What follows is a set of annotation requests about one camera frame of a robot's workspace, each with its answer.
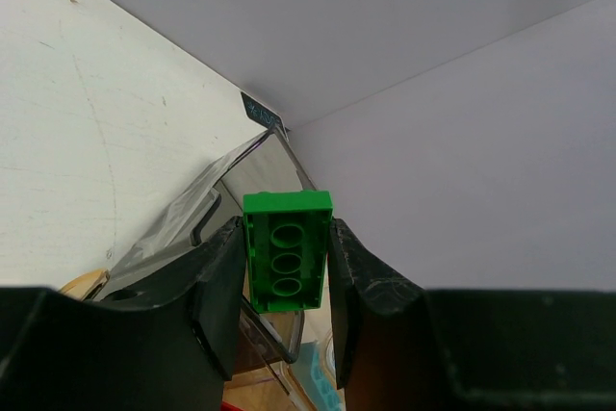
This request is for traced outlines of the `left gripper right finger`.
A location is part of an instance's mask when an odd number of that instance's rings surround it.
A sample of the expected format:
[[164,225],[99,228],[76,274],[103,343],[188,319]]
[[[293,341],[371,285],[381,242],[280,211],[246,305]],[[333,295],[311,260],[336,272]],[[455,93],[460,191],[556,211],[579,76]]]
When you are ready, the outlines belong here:
[[424,289],[337,218],[328,276],[349,410],[611,410],[615,295]]

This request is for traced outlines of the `green lego upturned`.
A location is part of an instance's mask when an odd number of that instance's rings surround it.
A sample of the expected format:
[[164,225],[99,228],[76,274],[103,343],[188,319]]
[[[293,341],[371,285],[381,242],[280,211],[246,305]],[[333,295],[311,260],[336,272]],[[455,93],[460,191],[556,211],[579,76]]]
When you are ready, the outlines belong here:
[[257,313],[321,307],[332,218],[328,191],[244,196],[249,300]]

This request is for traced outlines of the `cyan 2x4 lego brick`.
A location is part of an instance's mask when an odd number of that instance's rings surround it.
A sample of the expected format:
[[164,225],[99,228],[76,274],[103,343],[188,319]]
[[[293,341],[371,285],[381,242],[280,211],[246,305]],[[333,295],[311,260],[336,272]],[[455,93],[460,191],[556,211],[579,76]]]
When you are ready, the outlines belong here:
[[293,374],[317,410],[345,410],[343,394],[332,377],[333,350],[318,342],[303,343]]

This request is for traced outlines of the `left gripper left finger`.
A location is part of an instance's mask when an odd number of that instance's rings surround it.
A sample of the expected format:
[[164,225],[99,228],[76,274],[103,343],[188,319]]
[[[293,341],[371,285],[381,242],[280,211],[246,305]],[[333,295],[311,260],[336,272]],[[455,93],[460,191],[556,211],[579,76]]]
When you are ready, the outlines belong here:
[[2,408],[220,409],[235,367],[244,252],[235,217],[99,301],[3,288]]

